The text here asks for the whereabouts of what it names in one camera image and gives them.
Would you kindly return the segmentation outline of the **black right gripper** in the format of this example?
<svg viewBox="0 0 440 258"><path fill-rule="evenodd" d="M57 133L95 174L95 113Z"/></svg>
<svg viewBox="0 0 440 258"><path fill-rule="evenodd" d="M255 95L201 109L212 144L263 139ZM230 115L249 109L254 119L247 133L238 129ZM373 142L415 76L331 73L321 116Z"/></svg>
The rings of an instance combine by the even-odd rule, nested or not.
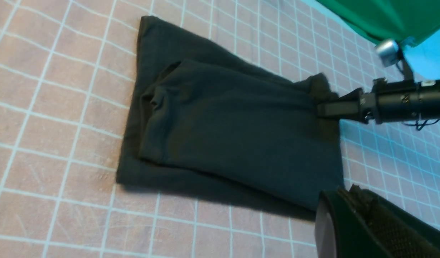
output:
<svg viewBox="0 0 440 258"><path fill-rule="evenodd" d="M439 120L440 80L389 83L379 78L371 92L356 88L337 102L319 104L316 114L323 119L363 120L364 116L376 124Z"/></svg>

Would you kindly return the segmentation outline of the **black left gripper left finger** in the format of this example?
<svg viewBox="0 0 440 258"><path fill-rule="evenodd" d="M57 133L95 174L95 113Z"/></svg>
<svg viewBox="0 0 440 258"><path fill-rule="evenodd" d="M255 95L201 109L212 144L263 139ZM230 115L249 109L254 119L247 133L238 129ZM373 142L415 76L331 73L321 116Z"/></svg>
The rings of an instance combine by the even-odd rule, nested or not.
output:
<svg viewBox="0 0 440 258"><path fill-rule="evenodd" d="M314 236L319 258L383 257L366 225L335 191L323 191L319 196Z"/></svg>

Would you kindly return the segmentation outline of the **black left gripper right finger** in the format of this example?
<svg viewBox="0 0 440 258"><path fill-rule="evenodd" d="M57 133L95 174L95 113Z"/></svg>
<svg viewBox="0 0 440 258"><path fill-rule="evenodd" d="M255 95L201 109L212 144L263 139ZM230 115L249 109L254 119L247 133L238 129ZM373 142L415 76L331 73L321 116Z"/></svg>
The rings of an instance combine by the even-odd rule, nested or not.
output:
<svg viewBox="0 0 440 258"><path fill-rule="evenodd" d="M349 202L380 258L440 258L440 232L378 194L353 185Z"/></svg>

